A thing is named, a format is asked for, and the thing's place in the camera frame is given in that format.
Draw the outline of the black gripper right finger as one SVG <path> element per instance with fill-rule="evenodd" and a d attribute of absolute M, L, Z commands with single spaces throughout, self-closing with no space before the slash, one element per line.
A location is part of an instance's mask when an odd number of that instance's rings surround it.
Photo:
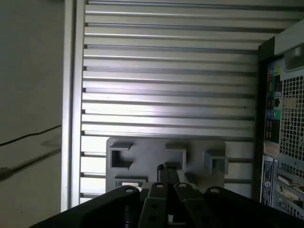
<path fill-rule="evenodd" d="M 225 188 L 204 193 L 178 182 L 174 190 L 189 228 L 302 228 L 303 220 Z"/>

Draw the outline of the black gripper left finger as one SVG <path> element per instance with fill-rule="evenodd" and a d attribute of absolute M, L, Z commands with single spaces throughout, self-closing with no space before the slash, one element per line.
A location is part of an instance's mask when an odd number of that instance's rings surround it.
<path fill-rule="evenodd" d="M 123 185 L 83 204 L 34 224 L 35 228 L 165 228 L 166 182 L 149 189 Z"/>

